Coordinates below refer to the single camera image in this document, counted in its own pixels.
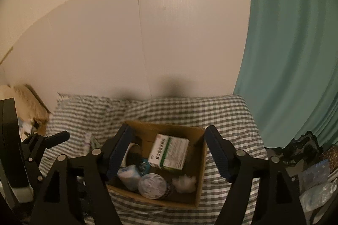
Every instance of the metal bolt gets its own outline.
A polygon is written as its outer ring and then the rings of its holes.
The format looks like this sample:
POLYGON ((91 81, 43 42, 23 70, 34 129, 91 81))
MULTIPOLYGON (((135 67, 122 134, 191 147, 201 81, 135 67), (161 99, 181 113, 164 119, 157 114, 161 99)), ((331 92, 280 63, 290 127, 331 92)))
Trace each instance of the metal bolt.
POLYGON ((60 155, 57 157, 58 161, 64 161, 65 158, 66 158, 66 156, 65 156, 64 154, 60 154, 60 155))
POLYGON ((237 151, 236 151, 236 154, 237 154, 238 156, 244 156, 244 155, 246 155, 246 152, 243 151, 243 150, 237 150, 237 151))
POLYGON ((278 163, 279 162, 279 158, 277 157, 277 156, 271 156, 271 161, 273 162, 273 163, 278 163))
POLYGON ((101 151, 101 149, 99 149, 99 148, 95 148, 95 149, 92 150, 92 154, 93 154, 93 155, 99 155, 101 152, 102 152, 102 151, 101 151))

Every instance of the gingham fabric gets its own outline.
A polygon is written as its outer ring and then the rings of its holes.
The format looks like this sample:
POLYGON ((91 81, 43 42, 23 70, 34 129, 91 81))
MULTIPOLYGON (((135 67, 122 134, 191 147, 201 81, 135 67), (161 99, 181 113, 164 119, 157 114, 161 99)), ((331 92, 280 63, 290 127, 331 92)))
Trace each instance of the gingham fabric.
MULTIPOLYGON (((94 96, 68 96, 59 100, 47 127, 47 135, 67 130, 70 139, 46 150, 40 164, 46 174, 59 154, 77 157, 88 152, 88 138, 101 144, 115 135, 123 121, 137 119, 206 128, 215 125, 221 136, 253 157, 266 158, 266 150, 250 111, 240 96, 212 98, 159 98, 148 101, 116 100, 94 96)), ((250 224, 259 182, 254 180, 243 224, 250 224)), ((214 224, 224 204, 230 184, 219 175, 207 151, 201 201, 196 210, 170 209, 137 202, 111 192, 115 209, 123 224, 214 224)))

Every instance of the green curtain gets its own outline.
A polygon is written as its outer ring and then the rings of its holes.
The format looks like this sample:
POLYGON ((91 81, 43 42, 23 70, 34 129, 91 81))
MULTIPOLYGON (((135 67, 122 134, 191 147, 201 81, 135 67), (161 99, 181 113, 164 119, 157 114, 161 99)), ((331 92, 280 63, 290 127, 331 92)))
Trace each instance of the green curtain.
POLYGON ((251 0, 235 94, 266 147, 284 147, 307 130, 338 141, 338 0, 251 0))

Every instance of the plastic bottle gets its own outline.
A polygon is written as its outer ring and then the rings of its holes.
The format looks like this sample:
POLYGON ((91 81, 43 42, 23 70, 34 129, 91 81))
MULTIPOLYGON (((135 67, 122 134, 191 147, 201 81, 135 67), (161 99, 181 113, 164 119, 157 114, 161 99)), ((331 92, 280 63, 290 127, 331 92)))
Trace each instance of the plastic bottle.
POLYGON ((300 203, 305 213, 323 206, 337 189, 337 179, 333 182, 314 186, 300 197, 300 203))

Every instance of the blue gripper pad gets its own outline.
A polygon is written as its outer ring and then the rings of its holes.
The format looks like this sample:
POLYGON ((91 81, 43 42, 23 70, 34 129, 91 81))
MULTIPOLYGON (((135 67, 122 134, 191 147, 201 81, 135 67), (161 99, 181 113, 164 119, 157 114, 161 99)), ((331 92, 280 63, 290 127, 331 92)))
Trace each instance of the blue gripper pad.
POLYGON ((128 125, 124 130, 124 133, 120 137, 120 140, 116 144, 112 154, 110 155, 109 167, 106 173, 109 180, 117 175, 117 172, 121 166, 121 162, 133 137, 134 130, 131 126, 128 125))
POLYGON ((217 131, 215 126, 207 127, 204 132, 204 139, 207 142, 211 155, 216 163, 219 174, 225 178, 228 182, 231 181, 231 174, 229 172, 229 160, 225 152, 223 151, 219 138, 216 138, 216 134, 222 139, 221 135, 217 131))

